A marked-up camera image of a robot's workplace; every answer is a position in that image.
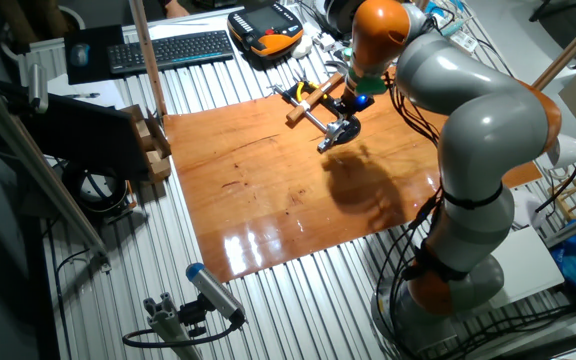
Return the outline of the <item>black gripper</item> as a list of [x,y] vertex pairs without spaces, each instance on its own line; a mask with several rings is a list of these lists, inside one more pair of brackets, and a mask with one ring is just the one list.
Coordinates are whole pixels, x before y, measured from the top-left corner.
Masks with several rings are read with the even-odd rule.
[[353,116],[354,114],[367,109],[373,103],[374,97],[372,95],[356,95],[350,92],[344,93],[338,100],[336,100],[335,107],[342,116]]

